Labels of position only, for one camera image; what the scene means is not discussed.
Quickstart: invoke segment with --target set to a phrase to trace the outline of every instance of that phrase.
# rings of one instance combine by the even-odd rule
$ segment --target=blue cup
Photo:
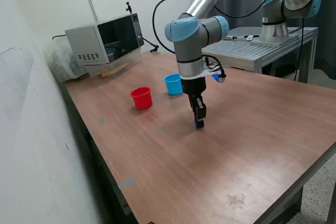
[[[168,94],[177,95],[182,94],[182,85],[181,78],[179,73],[174,73],[164,78],[164,82],[166,83]]]

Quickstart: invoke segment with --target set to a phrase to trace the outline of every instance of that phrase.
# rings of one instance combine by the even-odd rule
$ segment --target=table stain
[[[243,208],[243,205],[245,204],[245,195],[244,194],[242,194],[241,196],[227,195],[227,197],[228,197],[227,202],[228,202],[229,206],[232,207],[232,209],[237,209],[237,208],[242,209]]]

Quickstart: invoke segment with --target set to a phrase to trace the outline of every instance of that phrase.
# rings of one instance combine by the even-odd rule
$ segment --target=black cable
[[[89,73],[85,73],[85,74],[83,74],[82,76],[77,77],[75,80],[82,79],[83,77],[86,77],[86,76],[88,76],[88,75],[89,75]]]
[[[212,58],[212,59],[214,59],[215,61],[217,61],[217,64],[218,64],[218,65],[214,66],[212,69],[214,69],[214,68],[216,68],[216,67],[219,66],[219,69],[220,69],[220,71],[221,71],[221,73],[222,73],[222,76],[223,76],[223,77],[226,77],[224,68],[223,68],[221,62],[220,62],[216,57],[211,56],[211,55],[202,55],[202,56],[203,56],[203,57],[207,57],[207,58]]]
[[[56,35],[56,36],[53,36],[52,40],[54,40],[55,38],[58,38],[58,37],[64,37],[66,36],[66,34],[63,34],[63,35]]]
[[[231,15],[228,15],[228,14],[222,12],[220,9],[218,9],[217,6],[215,6],[215,9],[216,9],[217,11],[219,11],[221,14],[223,14],[224,16],[227,16],[227,17],[229,17],[229,18],[246,18],[246,17],[252,15],[253,13],[255,13],[256,11],[258,11],[258,10],[264,5],[264,3],[265,3],[266,1],[267,1],[267,0],[264,0],[264,1],[262,2],[262,4],[258,6],[257,9],[255,9],[253,12],[251,12],[251,13],[249,13],[249,14],[247,14],[247,15],[244,15],[244,16],[231,16]]]
[[[301,34],[301,46],[300,46],[300,52],[299,52],[299,59],[298,59],[298,64],[297,64],[297,67],[296,67],[296,71],[295,71],[295,77],[294,77],[294,81],[296,81],[296,76],[298,75],[298,69],[299,69],[299,66],[300,66],[300,60],[301,60],[301,54],[302,54],[302,46],[303,46],[303,32],[304,32],[304,25],[305,24],[305,21],[304,21],[304,18],[302,18],[302,34]]]
[[[157,5],[155,6],[154,8],[154,11],[153,11],[153,16],[152,16],[152,26],[153,26],[153,31],[154,31],[154,35],[157,39],[157,41],[160,43],[160,45],[166,49],[167,51],[171,52],[171,53],[175,53],[173,50],[170,50],[168,47],[166,47],[159,39],[158,37],[158,34],[156,33],[156,29],[155,29],[155,13],[156,13],[156,9],[158,8],[159,5],[161,5],[163,2],[165,2],[166,0],[161,0],[160,2],[157,3]]]
[[[145,39],[144,37],[142,37],[144,41],[146,41],[148,44],[150,44],[152,47],[154,47],[150,52],[157,52],[159,46],[154,44],[154,43],[151,43],[149,40]]]

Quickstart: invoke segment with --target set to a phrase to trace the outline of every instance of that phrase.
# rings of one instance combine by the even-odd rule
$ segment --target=metal rack
[[[205,47],[202,51],[203,54],[218,57],[225,66],[261,73],[264,66],[300,47],[301,29],[299,27],[289,27],[288,30],[291,34],[298,34],[298,37],[280,47],[257,46],[253,45],[250,40],[221,40]],[[261,27],[236,27],[229,32],[229,35],[245,36],[260,35],[260,33]],[[303,44],[311,42],[311,47],[309,54],[302,54],[299,66],[300,82],[311,82],[317,38],[317,27],[307,27],[304,29]]]

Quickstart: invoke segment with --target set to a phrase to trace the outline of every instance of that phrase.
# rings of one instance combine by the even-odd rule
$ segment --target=table top
[[[260,35],[261,27],[236,27],[230,30],[229,35],[245,36]],[[202,49],[204,54],[218,56],[219,59],[229,67],[255,71],[256,68],[263,67],[283,55],[300,47],[301,28],[289,27],[290,34],[298,34],[298,38],[281,47],[268,47],[252,45],[249,40],[221,40]],[[303,44],[316,38],[317,27],[306,27],[303,34]]]
[[[205,128],[163,78],[174,55],[145,53],[116,79],[66,84],[138,222],[254,223],[336,139],[336,90],[237,69],[207,78]],[[137,111],[130,92],[152,89]]]

